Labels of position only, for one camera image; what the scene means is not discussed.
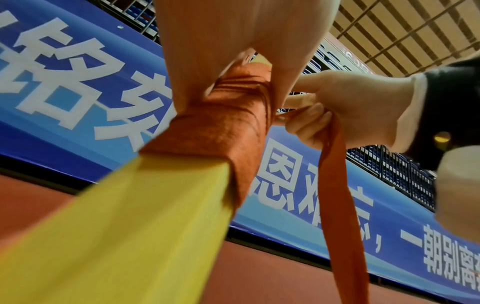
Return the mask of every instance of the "railing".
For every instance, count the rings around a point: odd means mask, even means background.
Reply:
[[[98,7],[116,16],[148,38],[157,41],[158,29],[153,0],[89,0]],[[342,58],[333,54],[329,45],[320,45],[314,57],[308,63],[303,74],[318,73],[322,70],[358,70],[349,67],[351,62],[342,62]],[[423,205],[435,209],[434,178],[419,168],[405,156],[390,153],[383,146],[367,146],[349,149],[347,159],[371,175],[392,186],[404,195]]]

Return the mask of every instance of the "person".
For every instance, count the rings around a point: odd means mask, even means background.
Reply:
[[[316,134],[337,115],[349,148],[382,144],[437,169],[437,220],[480,242],[478,59],[403,79],[336,71],[299,78],[339,5],[340,0],[155,0],[176,111],[200,100],[233,62],[257,51],[273,65],[274,105],[310,106],[289,121],[279,116],[276,124],[321,150]],[[310,94],[286,99],[291,90]],[[446,152],[433,142],[442,131],[452,136]]]
[[[408,78],[323,71],[301,75],[286,108],[308,107],[276,125],[321,150],[317,134],[339,118],[348,148],[385,145],[437,171],[438,222],[480,242],[480,51]],[[446,145],[435,140],[447,134]]]

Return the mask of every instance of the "orange fabric strip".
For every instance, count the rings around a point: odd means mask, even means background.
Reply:
[[[255,63],[231,67],[208,97],[191,104],[141,153],[221,157],[231,162],[236,206],[246,198],[259,169],[274,112],[270,68]],[[294,116],[303,109],[288,112]],[[343,304],[369,302],[369,277],[355,204],[347,184],[346,145],[334,117],[319,134],[318,197],[323,234]]]

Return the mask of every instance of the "gold button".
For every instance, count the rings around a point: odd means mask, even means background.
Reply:
[[[448,149],[449,142],[450,139],[452,139],[452,136],[449,132],[438,132],[435,134],[433,139],[435,140],[435,145],[437,148],[442,151],[446,151]]]

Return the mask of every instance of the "black sleeve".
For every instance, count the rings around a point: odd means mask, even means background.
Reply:
[[[435,145],[437,133],[450,133],[449,149],[480,145],[480,58],[425,75],[428,87],[423,112],[405,155],[424,169],[436,170],[444,154]]]

